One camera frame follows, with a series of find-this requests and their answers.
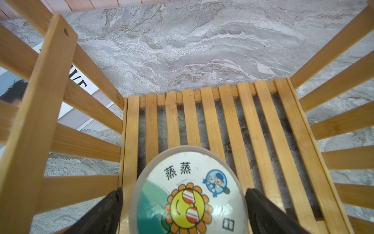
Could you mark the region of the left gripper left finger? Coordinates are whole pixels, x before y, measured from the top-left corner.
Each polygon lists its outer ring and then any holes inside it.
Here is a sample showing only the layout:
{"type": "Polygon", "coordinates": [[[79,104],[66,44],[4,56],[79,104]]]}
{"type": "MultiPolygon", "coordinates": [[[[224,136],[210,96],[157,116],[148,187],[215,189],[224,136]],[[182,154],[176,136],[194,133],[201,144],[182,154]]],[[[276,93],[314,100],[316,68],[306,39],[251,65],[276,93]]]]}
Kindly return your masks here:
{"type": "Polygon", "coordinates": [[[123,207],[123,190],[110,192],[80,220],[68,228],[66,234],[115,234],[123,207]]]}

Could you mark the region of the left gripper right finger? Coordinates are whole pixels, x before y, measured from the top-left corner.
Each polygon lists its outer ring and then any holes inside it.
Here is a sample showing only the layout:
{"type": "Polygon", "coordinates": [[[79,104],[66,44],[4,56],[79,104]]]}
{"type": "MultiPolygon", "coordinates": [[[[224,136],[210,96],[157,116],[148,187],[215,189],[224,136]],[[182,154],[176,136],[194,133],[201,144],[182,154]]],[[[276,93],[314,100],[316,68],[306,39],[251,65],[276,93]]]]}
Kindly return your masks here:
{"type": "Polygon", "coordinates": [[[301,225],[284,213],[257,189],[247,189],[245,200],[251,229],[255,234],[307,234],[301,225]]]}

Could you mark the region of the bamboo two-tier shelf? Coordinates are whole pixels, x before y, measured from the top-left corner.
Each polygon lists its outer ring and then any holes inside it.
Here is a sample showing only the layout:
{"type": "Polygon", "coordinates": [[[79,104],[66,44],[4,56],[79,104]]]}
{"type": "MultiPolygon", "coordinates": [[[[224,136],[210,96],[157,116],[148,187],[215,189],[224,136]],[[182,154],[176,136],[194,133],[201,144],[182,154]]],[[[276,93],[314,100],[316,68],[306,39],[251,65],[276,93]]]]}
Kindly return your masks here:
{"type": "MultiPolygon", "coordinates": [[[[45,41],[77,43],[59,13],[40,1],[8,1],[45,41]]],[[[95,117],[63,101],[57,121],[120,148],[119,161],[50,153],[47,160],[1,160],[1,232],[27,234],[34,215],[101,198],[119,187],[123,207],[116,234],[132,234],[132,194],[144,168],[178,146],[207,149],[234,172],[244,197],[257,189],[308,234],[371,234],[372,222],[348,216],[345,204],[374,206],[374,188],[334,183],[330,170],[373,169],[373,146],[321,152],[317,141],[372,127],[372,102],[310,125],[306,112],[372,79],[369,53],[303,98],[296,89],[374,29],[368,5],[291,78],[235,86],[123,97],[76,44],[68,78],[95,98],[95,117]]],[[[22,73],[35,54],[1,27],[1,66],[22,73]]]]}

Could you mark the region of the glass jar sunflower lid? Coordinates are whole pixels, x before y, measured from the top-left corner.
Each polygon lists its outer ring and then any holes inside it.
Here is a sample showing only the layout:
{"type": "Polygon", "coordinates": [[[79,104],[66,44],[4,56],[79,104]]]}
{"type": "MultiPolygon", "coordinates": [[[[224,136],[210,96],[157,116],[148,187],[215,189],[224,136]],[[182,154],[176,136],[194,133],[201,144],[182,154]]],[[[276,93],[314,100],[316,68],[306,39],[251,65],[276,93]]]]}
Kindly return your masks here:
{"type": "Polygon", "coordinates": [[[132,234],[247,234],[245,197],[230,167],[211,151],[178,146],[157,155],[137,179],[132,234]]]}

